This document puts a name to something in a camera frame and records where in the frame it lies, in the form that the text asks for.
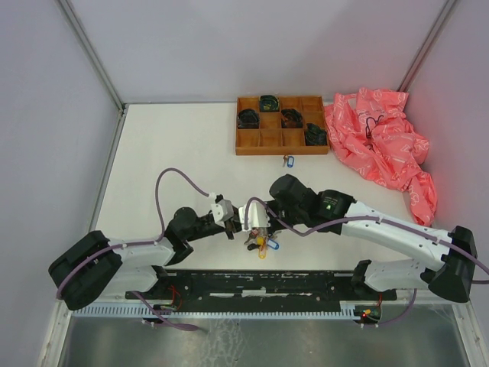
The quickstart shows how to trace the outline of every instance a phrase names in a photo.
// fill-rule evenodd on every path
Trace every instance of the keychain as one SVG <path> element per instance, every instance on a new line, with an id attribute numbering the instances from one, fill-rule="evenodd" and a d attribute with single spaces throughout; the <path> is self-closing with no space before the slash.
<path id="1" fill-rule="evenodd" d="M 285 165 L 287 165 L 288 168 L 292 168 L 294 161 L 295 161 L 295 158 L 292 155 L 284 155 L 282 167 L 285 167 Z"/>
<path id="2" fill-rule="evenodd" d="M 280 247 L 278 242 L 274 241 L 273 239 L 268 239 L 267 245 L 268 245 L 268 247 L 272 248 L 273 250 L 278 250 L 278 248 Z"/>

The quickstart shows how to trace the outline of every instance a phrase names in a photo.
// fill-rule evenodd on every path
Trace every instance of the metal frame edge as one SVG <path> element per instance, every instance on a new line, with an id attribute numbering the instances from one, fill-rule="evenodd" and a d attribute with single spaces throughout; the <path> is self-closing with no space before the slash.
<path id="1" fill-rule="evenodd" d="M 70 0 L 54 0 L 54 1 L 57 3 L 58 7 L 61 10 L 61 13 L 63 14 L 64 18 L 68 22 L 68 25 L 71 27 L 73 33 L 78 39 L 79 45 L 85 52 L 85 55 L 89 59 L 89 62 L 92 64 L 95 73 L 97 74 L 100 81 L 104 85 L 108 94 L 111 96 L 113 103 L 115 104 L 115 106 L 119 111 L 122 111 L 124 109 L 124 103 L 119 97 L 117 90 L 115 89 L 107 72 L 105 71 L 105 68 L 102 64 L 102 61 L 99 58 L 99 55 L 97 55 L 95 48 L 90 43 L 90 40 L 86 35 L 85 29 L 82 26 L 82 22 L 80 21 L 79 17 L 76 16 L 76 12 L 75 12 L 75 8 L 73 7 L 73 4 L 71 4 Z"/>
<path id="2" fill-rule="evenodd" d="M 107 189 L 110 172 L 112 170 L 112 166 L 114 165 L 115 154 L 117 153 L 117 148 L 121 140 L 122 129 L 124 128 L 125 118 L 127 114 L 128 114 L 128 107 L 126 107 L 122 112 L 122 114 L 120 114 L 120 117 L 117 121 L 117 127 L 115 128 L 114 131 L 114 137 L 112 139 L 112 144 L 110 147 L 110 151 L 108 153 L 107 164 L 105 165 L 104 173 L 102 175 L 102 182 L 100 183 L 100 188 L 99 188 L 99 193 L 97 195 L 95 208 L 93 210 L 93 215 L 88 225 L 89 231 L 95 229 L 97 220 L 99 219 L 100 210 L 102 208 L 102 203 L 104 201 L 105 190 Z"/>
<path id="3" fill-rule="evenodd" d="M 409 69 L 404 75 L 403 81 L 401 82 L 398 91 L 399 92 L 407 92 L 410 87 L 413 85 L 415 78 L 418 76 L 419 71 L 421 70 L 426 58 L 429 55 L 429 52 L 435 46 L 436 41 L 438 40 L 440 34 L 442 33 L 445 26 L 448 24 L 450 17 L 455 11 L 460 0 L 447 0 L 442 7 L 442 10 L 439 12 L 436 17 L 435 22 L 433 23 L 431 29 L 426 35 L 425 40 L 421 48 L 418 50 L 418 53 L 414 57 L 413 62 L 411 63 Z"/>
<path id="4" fill-rule="evenodd" d="M 472 303 L 454 304 L 453 312 L 470 365 L 489 366 L 489 352 Z"/>
<path id="5" fill-rule="evenodd" d="M 59 364 L 72 314 L 64 302 L 56 302 L 40 350 L 37 367 L 52 367 Z"/>

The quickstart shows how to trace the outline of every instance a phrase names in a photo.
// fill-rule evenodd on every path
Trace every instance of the metal corner post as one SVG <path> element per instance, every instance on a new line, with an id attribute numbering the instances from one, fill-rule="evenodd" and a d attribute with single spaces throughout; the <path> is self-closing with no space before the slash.
<path id="1" fill-rule="evenodd" d="M 110 172 L 112 170 L 112 165 L 114 164 L 115 153 L 117 152 L 117 147 L 119 141 L 121 140 L 122 129 L 124 128 L 125 117 L 128 114 L 128 107 L 124 109 L 123 112 L 119 113 L 119 119 L 117 121 L 117 126 L 114 131 L 114 137 L 112 139 L 112 144 L 107 157 L 107 164 L 102 175 L 102 182 L 100 183 L 99 193 L 97 195 L 95 208 L 93 210 L 92 217 L 88 224 L 88 231 L 93 231 L 97 225 L 97 220 L 99 219 L 100 209 L 102 208 L 102 202 L 104 200 L 105 189 L 107 188 L 108 178 L 110 177 Z"/>
<path id="2" fill-rule="evenodd" d="M 447 0 L 442 7 L 442 10 L 439 12 L 436 17 L 433 26 L 428 32 L 425 40 L 423 41 L 423 45 L 418 50 L 418 53 L 414 57 L 413 62 L 410 65 L 410 68 L 407 70 L 406 75 L 403 78 L 403 81 L 400 84 L 398 89 L 399 92 L 407 92 L 411 85 L 413 84 L 415 78 L 417 77 L 421 67 L 423 66 L 426 58 L 429 55 L 429 52 L 435 46 L 436 41 L 439 38 L 439 35 L 442 33 L 445 26 L 448 24 L 450 17 L 452 16 L 455 8 L 457 7 L 460 0 Z"/>
<path id="3" fill-rule="evenodd" d="M 97 55 L 95 48 L 90 43 L 90 40 L 87 37 L 85 30 L 83 29 L 82 22 L 76 16 L 75 8 L 71 4 L 70 0 L 54 0 L 54 1 L 59 6 L 61 13 L 63 14 L 64 18 L 68 22 L 68 25 L 71 27 L 73 33 L 78 39 L 81 48 L 85 52 L 85 55 L 89 59 L 89 62 L 92 64 L 94 71 L 96 72 L 100 81 L 102 82 L 105 89 L 107 90 L 107 93 L 111 96 L 115 106 L 119 111 L 123 111 L 124 103 L 122 102 L 121 97 L 119 97 L 119 94 L 115 90 L 112 81 L 108 77 L 108 74 L 106 73 L 102 65 L 102 61 Z"/>

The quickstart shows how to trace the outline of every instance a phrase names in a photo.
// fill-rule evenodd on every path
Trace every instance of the gray cable channel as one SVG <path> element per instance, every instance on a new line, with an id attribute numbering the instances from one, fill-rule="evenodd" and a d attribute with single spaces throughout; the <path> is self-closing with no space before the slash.
<path id="1" fill-rule="evenodd" d="M 240 320 L 359 320 L 355 306 L 340 305 L 339 312 L 173 312 L 165 315 L 178 319 L 240 319 Z M 155 317 L 143 304 L 94 303 L 73 312 L 74 317 Z"/>

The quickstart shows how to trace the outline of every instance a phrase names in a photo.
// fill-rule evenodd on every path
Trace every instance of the white wall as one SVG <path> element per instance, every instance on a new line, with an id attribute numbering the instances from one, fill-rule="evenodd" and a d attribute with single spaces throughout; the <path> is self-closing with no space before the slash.
<path id="1" fill-rule="evenodd" d="M 117 111 L 52 0 L 0 11 L 0 365 L 35 365 L 47 268 L 86 231 Z"/>
<path id="2" fill-rule="evenodd" d="M 426 166 L 439 193 L 438 224 L 467 226 L 480 260 L 489 264 L 489 2 L 461 2 L 416 78 L 407 113 L 427 136 Z M 488 278 L 482 271 L 476 278 Z M 489 342 L 489 289 L 474 286 L 471 298 Z"/>
<path id="3" fill-rule="evenodd" d="M 397 89 L 444 0 L 72 0 L 125 102 Z"/>

